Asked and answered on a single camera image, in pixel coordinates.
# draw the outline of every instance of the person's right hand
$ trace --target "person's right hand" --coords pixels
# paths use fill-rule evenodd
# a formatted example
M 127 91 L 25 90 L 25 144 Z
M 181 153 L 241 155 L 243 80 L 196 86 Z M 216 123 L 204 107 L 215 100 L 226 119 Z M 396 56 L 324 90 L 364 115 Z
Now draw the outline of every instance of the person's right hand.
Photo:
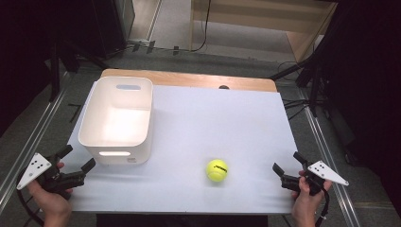
M 58 168 L 63 166 L 63 163 L 58 163 Z M 67 226 L 72 208 L 65 198 L 59 194 L 45 191 L 36 180 L 28 184 L 27 189 L 38 206 L 44 211 L 44 226 Z
M 302 170 L 299 172 L 301 175 L 299 181 L 299 187 L 301 193 L 292 192 L 292 197 L 296 199 L 294 206 L 292 207 L 292 216 L 294 217 L 297 227 L 314 227 L 315 226 L 315 212 L 324 198 L 324 193 L 321 191 L 315 196 L 310 196 L 309 183 L 306 182 L 306 178 L 303 176 L 305 172 Z M 330 181 L 324 182 L 324 189 L 328 191 L 331 187 Z

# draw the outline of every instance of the yellow tennis ball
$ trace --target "yellow tennis ball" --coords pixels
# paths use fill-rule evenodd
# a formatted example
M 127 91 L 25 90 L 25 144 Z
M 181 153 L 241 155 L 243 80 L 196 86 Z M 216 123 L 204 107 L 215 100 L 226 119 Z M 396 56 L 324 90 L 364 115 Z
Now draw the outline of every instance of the yellow tennis ball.
M 227 176 L 228 167 L 220 159 L 212 160 L 206 168 L 207 177 L 214 182 L 221 182 Z

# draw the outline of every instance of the white basket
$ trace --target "white basket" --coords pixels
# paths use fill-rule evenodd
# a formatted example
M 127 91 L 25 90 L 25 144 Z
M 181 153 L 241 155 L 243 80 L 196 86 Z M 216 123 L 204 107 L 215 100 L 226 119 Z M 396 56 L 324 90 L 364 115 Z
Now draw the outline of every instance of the white basket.
M 97 81 L 78 140 L 101 164 L 142 164 L 150 156 L 152 91 L 149 79 Z

